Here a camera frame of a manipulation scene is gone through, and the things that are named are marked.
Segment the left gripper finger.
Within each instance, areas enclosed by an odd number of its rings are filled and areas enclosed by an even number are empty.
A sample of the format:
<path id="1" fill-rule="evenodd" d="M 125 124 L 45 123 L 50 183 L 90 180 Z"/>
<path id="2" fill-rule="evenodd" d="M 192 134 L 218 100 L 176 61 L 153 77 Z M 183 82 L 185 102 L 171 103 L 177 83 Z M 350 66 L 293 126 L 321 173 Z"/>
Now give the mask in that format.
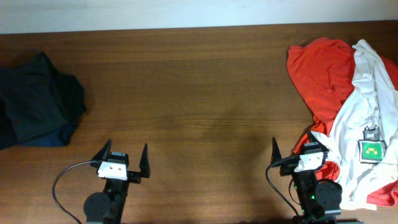
<path id="1" fill-rule="evenodd" d="M 140 168 L 141 177 L 149 179 L 150 178 L 150 164 L 149 164 L 147 143 L 145 143 L 144 148 L 142 150 L 139 168 Z"/>
<path id="2" fill-rule="evenodd" d="M 106 161 L 111 150 L 112 140 L 108 139 L 105 145 L 93 156 L 93 161 Z"/>

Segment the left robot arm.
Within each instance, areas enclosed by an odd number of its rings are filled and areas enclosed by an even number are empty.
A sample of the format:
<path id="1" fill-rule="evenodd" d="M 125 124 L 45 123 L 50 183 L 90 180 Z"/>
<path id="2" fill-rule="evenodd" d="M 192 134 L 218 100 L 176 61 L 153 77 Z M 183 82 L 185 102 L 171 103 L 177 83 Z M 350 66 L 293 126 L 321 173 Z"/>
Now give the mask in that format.
<path id="1" fill-rule="evenodd" d="M 112 141 L 93 157 L 92 167 L 99 178 L 105 180 L 104 189 L 91 194 L 84 202 L 83 211 L 87 223 L 115 223 L 122 220 L 124 205 L 130 184 L 140 184 L 150 177 L 148 147 L 145 144 L 139 163 L 139 171 L 130 171 L 129 156 L 123 152 L 111 151 Z"/>

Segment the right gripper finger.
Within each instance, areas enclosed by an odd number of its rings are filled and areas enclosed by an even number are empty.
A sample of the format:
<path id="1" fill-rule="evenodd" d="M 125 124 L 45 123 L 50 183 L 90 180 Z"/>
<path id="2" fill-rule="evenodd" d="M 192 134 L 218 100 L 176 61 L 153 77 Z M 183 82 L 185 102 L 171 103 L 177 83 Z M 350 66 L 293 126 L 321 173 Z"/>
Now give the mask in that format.
<path id="1" fill-rule="evenodd" d="M 309 131 L 307 133 L 310 142 L 316 142 L 321 148 L 326 148 L 323 143 L 323 134 L 316 131 Z"/>
<path id="2" fill-rule="evenodd" d="M 272 155 L 271 155 L 271 165 L 277 164 L 282 160 L 282 156 L 277 144 L 275 137 L 272 138 Z"/>

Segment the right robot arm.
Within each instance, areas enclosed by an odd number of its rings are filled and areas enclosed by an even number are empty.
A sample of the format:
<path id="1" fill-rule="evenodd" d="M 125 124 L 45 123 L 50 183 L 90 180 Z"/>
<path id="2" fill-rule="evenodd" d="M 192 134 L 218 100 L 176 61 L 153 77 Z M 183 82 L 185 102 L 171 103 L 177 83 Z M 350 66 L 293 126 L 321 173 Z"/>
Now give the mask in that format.
<path id="1" fill-rule="evenodd" d="M 292 208 L 293 223 L 336 223 L 341 214 L 342 186 L 330 179 L 319 179 L 316 171 L 326 163 L 329 149 L 312 133 L 308 133 L 309 143 L 301 146 L 299 154 L 283 158 L 276 138 L 272 138 L 271 163 L 266 172 L 278 167 L 280 176 L 291 176 L 302 212 L 299 211 L 272 184 L 269 175 L 266 179 L 276 193 Z"/>

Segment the white printed t-shirt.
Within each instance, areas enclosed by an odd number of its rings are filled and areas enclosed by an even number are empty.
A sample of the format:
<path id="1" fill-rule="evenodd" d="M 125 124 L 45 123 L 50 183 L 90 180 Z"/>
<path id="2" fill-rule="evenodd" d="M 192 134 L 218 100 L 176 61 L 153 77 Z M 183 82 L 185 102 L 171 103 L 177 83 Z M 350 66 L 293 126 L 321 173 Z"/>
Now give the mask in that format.
<path id="1" fill-rule="evenodd" d="M 328 161 L 338 165 L 340 207 L 374 210 L 367 197 L 397 181 L 397 90 L 384 62 L 365 40 L 353 48 L 354 90 L 329 135 L 312 134 L 328 148 Z"/>

